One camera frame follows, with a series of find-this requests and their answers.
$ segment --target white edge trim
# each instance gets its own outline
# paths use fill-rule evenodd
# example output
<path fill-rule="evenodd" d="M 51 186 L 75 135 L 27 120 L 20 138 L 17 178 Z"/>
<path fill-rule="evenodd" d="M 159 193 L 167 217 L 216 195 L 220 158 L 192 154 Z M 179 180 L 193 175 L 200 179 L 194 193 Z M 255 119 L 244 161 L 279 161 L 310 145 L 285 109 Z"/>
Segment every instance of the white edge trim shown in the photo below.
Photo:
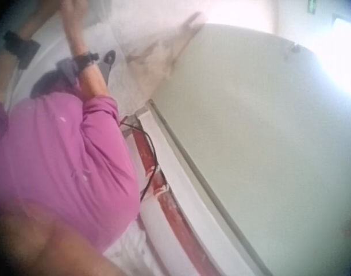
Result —
<path fill-rule="evenodd" d="M 225 275 L 255 275 L 195 190 L 150 111 L 138 119 L 151 137 L 161 169 L 188 222 Z"/>

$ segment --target black wristband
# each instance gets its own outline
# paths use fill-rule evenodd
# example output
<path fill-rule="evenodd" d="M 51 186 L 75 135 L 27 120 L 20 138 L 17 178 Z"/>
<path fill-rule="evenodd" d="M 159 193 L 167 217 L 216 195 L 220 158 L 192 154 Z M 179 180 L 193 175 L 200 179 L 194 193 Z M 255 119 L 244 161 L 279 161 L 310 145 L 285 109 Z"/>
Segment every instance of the black wristband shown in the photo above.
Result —
<path fill-rule="evenodd" d="M 83 55 L 76 56 L 74 59 L 77 64 L 78 74 L 81 73 L 87 66 L 94 64 L 95 61 L 99 60 L 98 53 L 87 52 Z"/>
<path fill-rule="evenodd" d="M 22 70 L 28 67 L 31 60 L 40 48 L 40 44 L 36 41 L 25 41 L 11 31 L 8 31 L 5 34 L 4 40 L 5 49 L 20 60 L 18 68 Z"/>

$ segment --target wrist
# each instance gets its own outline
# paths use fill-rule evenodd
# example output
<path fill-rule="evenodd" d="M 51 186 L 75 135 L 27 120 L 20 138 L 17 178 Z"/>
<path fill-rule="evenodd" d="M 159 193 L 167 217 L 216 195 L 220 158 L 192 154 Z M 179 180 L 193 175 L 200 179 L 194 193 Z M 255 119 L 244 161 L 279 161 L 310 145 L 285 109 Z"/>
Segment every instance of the wrist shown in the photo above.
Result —
<path fill-rule="evenodd" d="M 39 29 L 41 23 L 35 16 L 31 16 L 27 21 L 16 30 L 16 34 L 23 40 L 30 40 L 34 33 Z"/>
<path fill-rule="evenodd" d="M 67 40 L 70 44 L 72 56 L 79 56 L 88 52 L 86 43 L 84 42 L 83 32 L 79 29 L 66 31 Z"/>

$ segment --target white panel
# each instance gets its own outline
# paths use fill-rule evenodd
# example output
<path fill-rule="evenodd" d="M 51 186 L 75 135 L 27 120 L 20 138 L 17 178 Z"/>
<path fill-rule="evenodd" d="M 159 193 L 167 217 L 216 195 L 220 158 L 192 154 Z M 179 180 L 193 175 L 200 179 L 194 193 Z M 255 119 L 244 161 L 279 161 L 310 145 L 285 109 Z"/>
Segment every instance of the white panel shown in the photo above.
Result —
<path fill-rule="evenodd" d="M 274 275 L 351 259 L 351 97 L 290 42 L 205 26 L 154 102 Z"/>

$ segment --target black wrist strap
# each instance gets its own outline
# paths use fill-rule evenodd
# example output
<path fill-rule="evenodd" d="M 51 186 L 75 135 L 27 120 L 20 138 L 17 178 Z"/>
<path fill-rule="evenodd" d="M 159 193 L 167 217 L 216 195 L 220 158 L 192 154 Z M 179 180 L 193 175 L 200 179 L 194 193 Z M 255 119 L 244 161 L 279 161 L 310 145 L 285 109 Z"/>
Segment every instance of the black wrist strap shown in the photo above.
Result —
<path fill-rule="evenodd" d="M 73 86 L 77 83 L 77 77 L 87 66 L 99 60 L 98 53 L 87 52 L 73 59 L 66 58 L 56 64 L 57 69 L 63 73 L 67 81 Z"/>
<path fill-rule="evenodd" d="M 83 55 L 76 56 L 73 58 L 74 62 L 77 64 L 78 74 L 81 73 L 87 66 L 94 64 L 95 61 L 99 60 L 98 53 L 87 52 Z"/>
<path fill-rule="evenodd" d="M 5 49 L 20 60 L 18 68 L 22 70 L 27 69 L 41 46 L 34 40 L 25 41 L 11 31 L 5 34 L 4 40 Z"/>

